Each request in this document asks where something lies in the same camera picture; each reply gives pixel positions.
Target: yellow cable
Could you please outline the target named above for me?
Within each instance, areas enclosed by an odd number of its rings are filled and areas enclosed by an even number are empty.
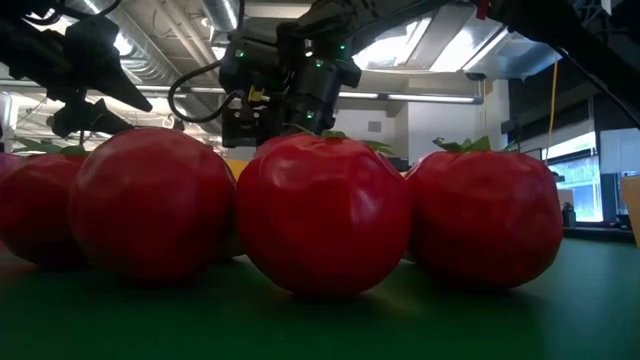
[[[487,126],[487,79],[482,80],[482,114],[484,117],[484,134],[489,135]]]
[[[556,119],[556,87],[558,86],[558,61],[553,64],[553,85],[551,87],[551,118],[549,119],[549,146],[547,146],[547,156],[544,163],[549,162],[549,149],[553,144],[553,122]]]

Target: ceiling light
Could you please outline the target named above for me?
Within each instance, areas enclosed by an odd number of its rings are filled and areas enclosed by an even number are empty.
[[[462,29],[444,48],[429,70],[432,72],[458,71],[467,63],[474,49],[473,36],[469,30]]]
[[[396,100],[396,101],[436,102],[436,103],[449,103],[449,104],[473,104],[476,102],[476,99],[472,97],[439,96],[439,95],[389,94],[388,99]]]
[[[411,57],[411,54],[413,54],[413,52],[415,51],[418,43],[424,37],[424,33],[427,32],[429,24],[431,24],[431,18],[425,18],[420,21],[413,34],[409,38],[407,46],[404,47],[402,53],[400,53],[400,55],[396,58],[396,66],[404,65],[407,63],[407,61],[409,61],[409,57]]]
[[[406,25],[405,34],[384,38],[353,56],[361,69],[390,67],[406,62],[431,22],[430,18]]]
[[[359,93],[359,92],[349,92],[349,91],[340,92],[339,96],[343,99],[377,99],[378,98],[378,94],[376,93]]]
[[[471,60],[467,62],[465,66],[462,67],[462,70],[469,71],[472,67],[474,67],[480,60],[482,60],[487,54],[493,50],[507,35],[509,35],[509,31],[507,29],[500,30],[498,29],[498,34],[491,40],[485,47],[483,47],[477,54],[475,54]]]

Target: artificial tomato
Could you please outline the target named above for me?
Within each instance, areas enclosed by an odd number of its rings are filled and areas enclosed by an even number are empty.
[[[66,213],[69,189],[84,158],[45,154],[7,159],[12,165],[0,181],[0,238],[7,248],[44,267],[86,265]]]
[[[368,146],[300,134],[267,142],[236,196],[240,243],[294,294],[348,297],[382,281],[406,250],[408,187]]]
[[[0,183],[2,182],[2,179],[9,176],[13,169],[15,169],[23,159],[24,158],[16,155],[0,152]],[[3,247],[4,245],[2,245],[2,239],[0,239],[0,250]]]
[[[183,280],[219,255],[232,226],[235,179],[224,160],[183,133],[120,133],[87,158],[69,218],[96,267],[128,280]]]
[[[407,176],[412,252],[436,279],[511,288],[555,259],[562,218],[555,179],[519,153],[429,155]]]

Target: white wall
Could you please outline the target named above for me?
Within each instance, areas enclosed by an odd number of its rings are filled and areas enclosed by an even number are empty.
[[[336,124],[332,130],[343,131],[347,136],[357,140],[374,140],[385,144],[395,143],[394,118],[387,117],[384,110],[339,110],[335,114]],[[382,123],[382,132],[369,132],[369,121]]]
[[[492,91],[484,99],[483,117],[486,112],[486,128],[484,121],[480,125],[476,138],[485,135],[489,136],[491,148],[502,150],[508,145],[507,134],[502,134],[502,123],[509,120],[509,80],[495,80],[492,84]]]
[[[433,144],[437,137],[462,142],[467,138],[477,140],[489,136],[493,150],[503,149],[507,136],[502,135],[501,124],[509,120],[509,83],[496,80],[491,85],[484,105],[408,104],[409,164],[440,151]]]
[[[393,152],[396,156],[409,158],[409,104],[404,104],[394,119],[395,140]]]
[[[600,133],[600,172],[640,171],[640,131],[607,130]]]
[[[409,104],[409,164],[441,149],[433,143],[438,137],[462,142],[475,139],[480,123],[477,105]]]

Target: green mat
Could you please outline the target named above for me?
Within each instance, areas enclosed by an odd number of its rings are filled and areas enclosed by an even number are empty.
[[[347,303],[310,303],[246,259],[190,287],[42,273],[0,254],[0,359],[640,359],[640,250],[565,240],[503,295],[443,291],[403,262]]]

